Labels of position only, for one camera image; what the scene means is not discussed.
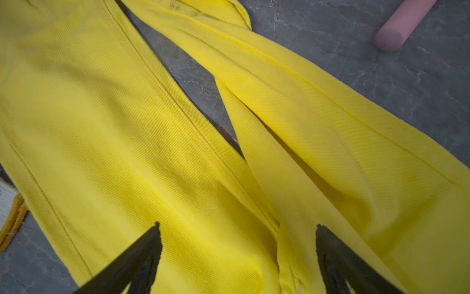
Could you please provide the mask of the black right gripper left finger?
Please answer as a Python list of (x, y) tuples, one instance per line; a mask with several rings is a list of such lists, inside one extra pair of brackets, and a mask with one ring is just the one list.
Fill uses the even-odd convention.
[(148, 294), (155, 282), (163, 251), (157, 222), (98, 275), (81, 286), (77, 294)]

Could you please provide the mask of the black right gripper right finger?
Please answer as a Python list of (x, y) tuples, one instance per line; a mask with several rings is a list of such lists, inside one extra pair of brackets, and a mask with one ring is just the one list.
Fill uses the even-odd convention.
[(316, 230), (318, 264), (328, 294), (400, 294), (324, 225)]

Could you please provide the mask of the yellow trousers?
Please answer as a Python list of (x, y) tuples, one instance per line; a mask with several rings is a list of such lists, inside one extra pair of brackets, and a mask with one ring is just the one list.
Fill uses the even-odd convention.
[(324, 225), (470, 291), (470, 171), (237, 1), (2, 1), (1, 165), (76, 283), (156, 222), (155, 294), (327, 294)]

